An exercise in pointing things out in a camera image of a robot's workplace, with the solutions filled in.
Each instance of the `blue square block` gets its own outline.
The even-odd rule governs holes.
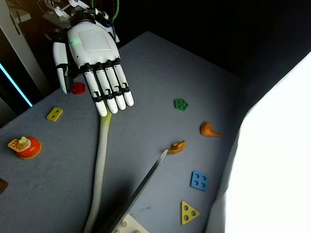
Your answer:
[[[192,172],[190,186],[203,191],[207,190],[208,176],[199,171]]]

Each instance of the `gray table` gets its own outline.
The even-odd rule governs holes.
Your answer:
[[[120,50],[135,105],[114,115],[109,130],[103,198],[96,227],[113,215],[137,188],[162,148],[186,140],[167,156],[130,210],[151,233],[199,233],[207,221],[234,140],[230,99],[237,78],[154,35],[144,33]],[[84,82],[81,77],[76,81]],[[185,112],[173,100],[184,98]],[[46,120],[53,107],[64,110],[57,123]],[[199,133],[212,122],[222,138]],[[92,195],[99,117],[89,93],[60,89],[0,130],[0,177],[9,183],[0,195],[1,233],[78,233]],[[42,152],[24,161],[7,143],[33,136]],[[209,175],[208,191],[190,187],[192,171]],[[180,202],[201,215],[182,226]]]

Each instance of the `led light strip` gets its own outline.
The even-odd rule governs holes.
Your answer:
[[[0,69],[3,71],[5,76],[10,80],[10,82],[13,84],[13,86],[16,88],[16,90],[20,93],[20,95],[24,98],[24,100],[29,104],[30,107],[33,105],[30,103],[30,101],[27,99],[27,97],[24,95],[24,93],[21,91],[21,89],[17,86],[17,84],[14,82],[14,80],[11,78],[11,76],[6,72],[2,64],[0,63]]]

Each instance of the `white robotic hand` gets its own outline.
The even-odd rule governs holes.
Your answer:
[[[78,12],[70,23],[73,27],[67,33],[69,49],[83,73],[100,116],[107,115],[104,101],[113,114],[118,109],[124,110],[126,105],[133,106],[133,96],[112,37],[115,36],[114,31],[94,21],[86,12]],[[54,42],[53,56],[61,88],[67,94],[71,91],[72,79],[67,76],[69,67],[65,43]]]

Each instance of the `red block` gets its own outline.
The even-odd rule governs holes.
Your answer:
[[[73,83],[73,94],[80,95],[86,92],[86,85],[84,83]]]

